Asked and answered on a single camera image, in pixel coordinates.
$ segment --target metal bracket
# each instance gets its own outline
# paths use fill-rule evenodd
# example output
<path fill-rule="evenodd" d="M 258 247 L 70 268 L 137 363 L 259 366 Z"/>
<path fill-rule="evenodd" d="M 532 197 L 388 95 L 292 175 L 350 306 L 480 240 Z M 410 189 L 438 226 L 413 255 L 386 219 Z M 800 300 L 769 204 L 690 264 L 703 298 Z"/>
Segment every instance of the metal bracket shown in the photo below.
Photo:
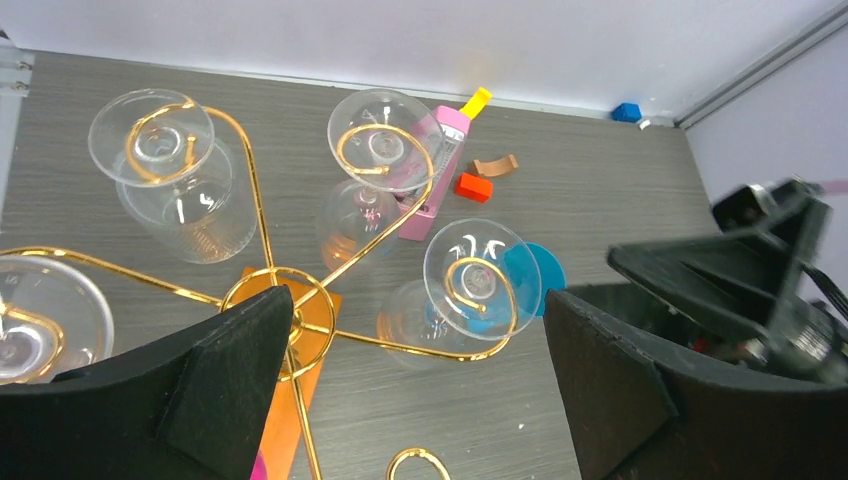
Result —
<path fill-rule="evenodd" d="M 12 47 L 0 47 L 0 95 L 29 95 L 34 63 L 33 53 Z"/>

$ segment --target rack center ring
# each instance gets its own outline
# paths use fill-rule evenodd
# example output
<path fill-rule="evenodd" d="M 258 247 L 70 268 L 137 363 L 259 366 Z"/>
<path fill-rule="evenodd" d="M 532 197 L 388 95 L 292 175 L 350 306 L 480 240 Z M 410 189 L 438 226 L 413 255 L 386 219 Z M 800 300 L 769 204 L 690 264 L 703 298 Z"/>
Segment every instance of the rack center ring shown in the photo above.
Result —
<path fill-rule="evenodd" d="M 287 381 L 295 379 L 295 378 L 303 375 L 304 373 L 308 372 L 309 370 L 312 370 L 313 368 L 315 368 L 315 366 L 318 365 L 318 363 L 320 363 L 321 360 L 323 360 L 325 356 L 327 356 L 327 352 L 330 350 L 330 345 L 333 343 L 333 339 L 335 339 L 335 337 L 336 337 L 336 307 L 333 304 L 333 299 L 330 297 L 330 292 L 328 292 L 326 288 L 321 286 L 321 281 L 318 280 L 317 278 L 313 277 L 312 275 L 310 275 L 310 274 L 308 274 L 308 273 L 306 273 L 302 270 L 298 270 L 296 268 L 289 268 L 289 267 L 262 268 L 260 270 L 256 270 L 255 272 L 250 273 L 249 275 L 245 275 L 238 282 L 236 282 L 236 284 L 233 285 L 233 287 L 230 288 L 230 291 L 227 292 L 227 294 L 224 296 L 224 299 L 221 302 L 220 310 L 224 311 L 227 308 L 231 307 L 233 297 L 235 297 L 235 295 L 239 291 L 239 289 L 241 289 L 244 285 L 246 285 L 250 280 L 253 280 L 254 278 L 258 278 L 258 277 L 261 277 L 261 276 L 269 276 L 270 277 L 272 275 L 277 275 L 278 273 L 283 273 L 283 274 L 286 274 L 286 275 L 293 275 L 293 276 L 296 276 L 296 277 L 300 277 L 300 278 L 306 280 L 308 283 L 310 283 L 313 288 L 317 289 L 321 293 L 321 297 L 324 299 L 324 302 L 326 303 L 327 309 L 330 313 L 330 326 L 327 328 L 326 333 L 324 333 L 322 331 L 310 330 L 313 333 L 324 334 L 326 336 L 324 343 L 321 345 L 321 350 L 318 352 L 318 354 L 315 355 L 314 358 L 310 359 L 309 362 L 300 366 L 299 368 L 294 369 L 294 366 L 292 366 L 292 371 L 289 371 L 289 372 L 281 371 L 280 375 L 277 377 L 277 381 L 287 382 Z M 292 318 L 292 331 L 294 332 L 295 329 L 299 330 L 300 326 L 298 326 L 298 324 L 302 321 L 305 322 L 307 320 L 308 319 L 302 319 L 301 320 L 300 315 L 294 314 L 293 318 Z M 289 343 L 289 348 L 292 348 L 293 346 L 294 346 L 293 343 Z"/>

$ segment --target orange block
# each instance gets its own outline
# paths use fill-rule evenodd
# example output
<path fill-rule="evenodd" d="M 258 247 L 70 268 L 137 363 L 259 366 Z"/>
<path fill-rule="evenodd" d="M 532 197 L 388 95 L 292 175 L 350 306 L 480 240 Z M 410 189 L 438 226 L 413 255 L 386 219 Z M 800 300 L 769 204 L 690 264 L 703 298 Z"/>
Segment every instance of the orange block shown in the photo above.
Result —
<path fill-rule="evenodd" d="M 486 203 L 492 197 L 495 186 L 485 178 L 463 173 L 456 181 L 454 193 L 460 197 L 470 198 L 476 202 Z"/>
<path fill-rule="evenodd" d="M 242 276 L 249 275 L 255 271 L 255 268 L 247 267 L 244 269 Z M 312 288 L 310 285 L 300 283 L 282 275 L 279 275 L 277 278 L 279 278 L 280 285 L 287 285 L 289 287 L 292 298 L 295 300 Z M 270 286 L 271 282 L 267 276 L 257 277 L 248 281 L 233 297 L 233 303 L 246 300 Z M 336 314 L 338 314 L 342 306 L 342 297 L 331 293 L 330 298 L 333 300 Z M 325 327 L 330 326 L 329 310 L 321 295 L 312 297 L 301 307 L 301 310 L 303 311 L 303 318 L 309 323 Z M 296 359 L 299 362 L 306 363 L 310 359 L 315 358 L 315 355 L 324 345 L 325 340 L 326 336 L 320 333 L 301 332 L 300 337 L 294 343 Z M 315 387 L 318 385 L 318 377 L 321 376 L 321 368 L 323 366 L 324 361 L 322 360 L 315 368 L 298 377 L 301 388 L 303 389 L 303 399 L 306 402 L 306 408 L 309 408 L 309 405 L 312 404 L 312 397 L 315 396 Z M 277 388 L 274 390 L 274 398 L 271 400 L 271 408 L 268 411 L 268 418 L 265 420 L 262 443 L 259 446 L 259 450 L 262 452 L 262 457 L 265 460 L 265 468 L 268 471 L 268 480 L 284 480 L 288 478 L 289 470 L 291 470 L 292 462 L 294 462 L 294 454 L 300 443 L 300 435 L 300 421 L 297 417 L 291 382 L 277 383 Z"/>

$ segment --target blue round object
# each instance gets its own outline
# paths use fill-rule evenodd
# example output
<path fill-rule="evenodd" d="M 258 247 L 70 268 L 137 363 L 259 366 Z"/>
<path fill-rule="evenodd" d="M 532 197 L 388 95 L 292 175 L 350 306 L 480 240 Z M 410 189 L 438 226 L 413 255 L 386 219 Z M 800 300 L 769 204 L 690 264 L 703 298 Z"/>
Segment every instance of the blue round object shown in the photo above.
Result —
<path fill-rule="evenodd" d="M 565 270 L 562 269 L 562 265 L 560 265 L 556 256 L 554 256 L 554 254 L 547 248 L 539 245 L 538 243 L 528 242 L 526 245 L 530 250 L 530 253 L 533 255 L 533 258 L 536 260 L 536 264 L 539 266 L 539 275 L 542 278 L 542 300 L 539 302 L 539 307 L 536 309 L 536 316 L 541 317 L 545 314 L 545 294 L 548 290 L 562 290 L 565 288 Z M 518 251 L 515 250 L 515 247 L 513 247 L 507 250 L 504 254 L 507 271 L 511 277 L 520 276 L 516 274 L 522 271 L 522 268 L 524 268 L 523 265 L 526 265 L 529 260 L 521 258 L 526 257 L 526 254 L 519 252 L 526 252 L 526 250 L 522 249 L 521 251 Z"/>

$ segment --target orange board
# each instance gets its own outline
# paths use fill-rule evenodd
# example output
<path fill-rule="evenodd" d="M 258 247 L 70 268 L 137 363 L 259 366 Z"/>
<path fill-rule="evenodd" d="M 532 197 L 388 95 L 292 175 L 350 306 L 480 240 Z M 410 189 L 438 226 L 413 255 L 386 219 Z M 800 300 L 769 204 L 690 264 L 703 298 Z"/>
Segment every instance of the orange board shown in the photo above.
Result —
<path fill-rule="evenodd" d="M 242 277 L 255 272 L 255 268 L 247 267 Z M 279 275 L 280 285 L 286 285 L 291 290 L 294 300 L 306 294 L 311 286 Z M 233 303 L 239 303 L 253 295 L 256 295 L 271 286 L 267 276 L 256 277 L 248 281 L 233 297 Z M 334 293 L 330 294 L 333 305 L 338 315 L 342 306 L 342 297 Z M 309 323 L 329 327 L 330 317 L 324 299 L 321 295 L 315 295 L 302 307 L 303 318 Z M 299 363 L 306 363 L 321 350 L 326 341 L 326 335 L 303 331 L 295 342 L 296 358 Z M 324 361 L 318 363 L 312 370 L 300 377 L 300 385 L 303 389 L 303 399 L 306 408 L 312 404 L 315 395 L 315 387 L 318 385 L 318 377 L 321 376 L 321 368 Z M 300 442 L 300 422 L 297 418 L 297 410 L 294 403 L 294 394 L 290 382 L 277 383 L 274 398 L 271 400 L 271 409 L 265 420 L 265 432 L 262 434 L 262 443 L 259 450 L 265 460 L 265 468 L 268 471 L 268 480 L 284 480 L 288 478 L 291 470 L 294 454 Z"/>

